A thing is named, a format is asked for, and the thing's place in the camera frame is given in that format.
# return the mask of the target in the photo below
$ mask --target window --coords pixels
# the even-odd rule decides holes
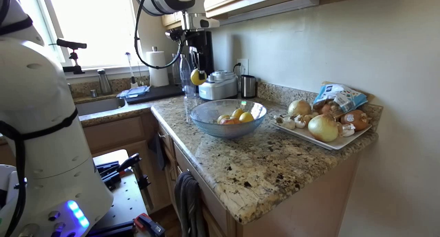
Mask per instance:
[[[87,44],[86,49],[76,51],[78,64],[83,68],[127,66],[125,52],[130,52],[132,59],[137,58],[134,50],[135,12],[132,0],[36,1],[38,6],[32,6],[35,3],[30,3],[30,0],[21,0],[28,14],[39,8],[39,13],[30,16],[46,43],[53,44],[60,37]],[[68,59],[71,50],[61,50],[55,50],[60,62],[65,60],[64,66],[72,66],[72,60]]]

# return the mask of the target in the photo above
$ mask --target floor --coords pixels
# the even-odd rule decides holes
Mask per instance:
[[[153,221],[159,223],[165,229],[166,237],[181,237],[182,230],[180,228],[180,221],[174,211],[172,205],[165,207],[158,212],[149,215]]]

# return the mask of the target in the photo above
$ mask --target sink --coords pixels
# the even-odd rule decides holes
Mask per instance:
[[[124,99],[104,99],[93,102],[77,104],[78,115],[84,116],[98,112],[118,109],[125,105]]]

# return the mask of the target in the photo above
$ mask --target kitchen counter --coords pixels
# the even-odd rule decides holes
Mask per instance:
[[[253,101],[267,108],[266,118],[252,134],[237,140],[201,132],[189,113],[203,102],[182,96],[80,116],[80,121],[87,127],[151,111],[225,208],[242,224],[260,218],[378,138],[375,132],[368,131],[341,150],[327,150],[269,123],[273,115],[285,113],[287,107],[259,98]]]

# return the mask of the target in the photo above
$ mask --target blue glass bowl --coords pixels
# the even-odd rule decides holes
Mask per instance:
[[[250,112],[254,121],[221,125],[217,118],[221,115],[231,115],[234,110],[242,108]],[[191,111],[191,119],[197,127],[213,137],[233,139],[253,132],[264,120],[266,107],[262,104],[244,99],[220,99],[198,105]]]

